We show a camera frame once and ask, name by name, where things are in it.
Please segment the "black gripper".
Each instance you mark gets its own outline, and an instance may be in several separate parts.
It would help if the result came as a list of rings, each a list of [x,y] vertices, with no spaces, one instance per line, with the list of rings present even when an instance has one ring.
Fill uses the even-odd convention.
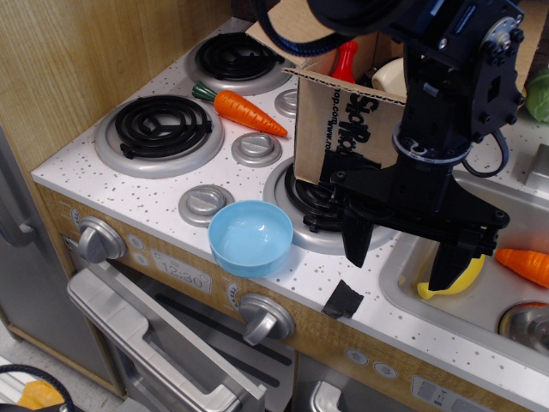
[[[492,255],[498,231],[510,222],[506,212],[465,190],[448,165],[401,154],[381,168],[359,155],[338,154],[331,166],[347,259],[363,266],[375,226],[435,240],[431,291],[450,288],[474,257]]]

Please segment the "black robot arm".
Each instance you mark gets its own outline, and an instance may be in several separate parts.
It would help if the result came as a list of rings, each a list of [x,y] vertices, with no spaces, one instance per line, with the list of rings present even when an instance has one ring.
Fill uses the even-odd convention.
[[[453,169],[475,143],[516,121],[523,96],[516,58],[524,39],[516,1],[311,1],[329,35],[295,42],[279,34],[264,2],[256,18],[274,44],[313,57],[361,34],[386,33],[404,45],[407,102],[392,143],[396,163],[335,170],[330,182],[341,211],[347,259],[365,261],[374,227],[438,242],[432,290],[449,288],[471,261],[491,255],[507,213],[465,191]]]

